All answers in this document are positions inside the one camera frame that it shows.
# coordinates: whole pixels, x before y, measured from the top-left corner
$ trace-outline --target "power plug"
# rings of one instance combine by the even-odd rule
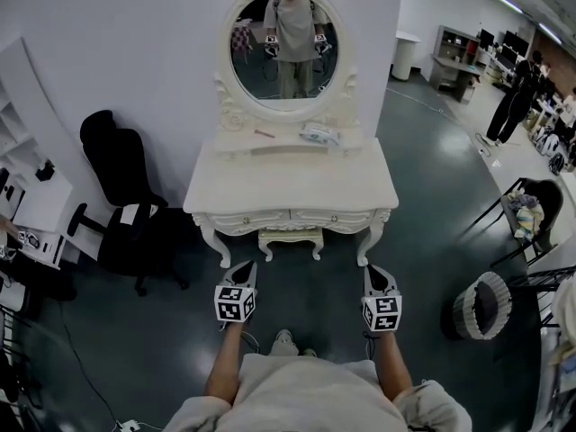
[[[122,424],[120,432],[134,432],[135,430],[140,430],[140,426],[138,425],[138,422],[136,422],[134,419],[131,419]]]

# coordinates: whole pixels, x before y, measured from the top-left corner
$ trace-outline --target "brick wall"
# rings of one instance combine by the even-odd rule
[[[532,50],[540,51],[544,62],[552,66],[549,78],[556,83],[556,89],[564,97],[571,95],[576,86],[576,59],[540,31],[536,31]]]

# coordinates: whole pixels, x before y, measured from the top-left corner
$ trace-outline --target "oval mirror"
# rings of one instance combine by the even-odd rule
[[[328,88],[338,36],[311,0],[254,0],[232,27],[230,59],[244,90],[263,106],[296,111]]]

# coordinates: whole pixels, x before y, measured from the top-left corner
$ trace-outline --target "vanity table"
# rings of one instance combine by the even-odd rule
[[[337,34],[337,66],[317,97],[294,99],[294,110],[285,110],[291,99],[254,97],[232,64],[233,24],[254,1],[238,0],[223,24],[216,75],[220,127],[216,138],[202,145],[184,211],[222,254],[224,268],[230,267],[230,252],[217,232],[240,236],[266,229],[297,235],[317,228],[343,234],[367,230],[357,252],[358,265],[366,266],[366,252],[399,202],[378,139],[366,139],[356,118],[356,71],[344,24],[328,0],[311,0]],[[307,122],[337,131],[339,145],[328,148],[301,138]]]

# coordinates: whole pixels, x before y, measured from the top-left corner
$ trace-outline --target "fluorescent light tube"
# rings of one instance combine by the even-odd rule
[[[500,0],[504,5],[508,6],[509,8],[512,8],[514,11],[519,12],[520,14],[522,14],[522,10],[520,8],[518,8],[515,4],[512,4],[511,2],[509,2],[508,0]]]
[[[552,40],[554,40],[559,45],[562,45],[562,41],[556,36],[556,34],[554,32],[552,32],[550,29],[548,29],[541,22],[538,25],[540,26],[540,29],[542,29],[544,32],[546,32]]]

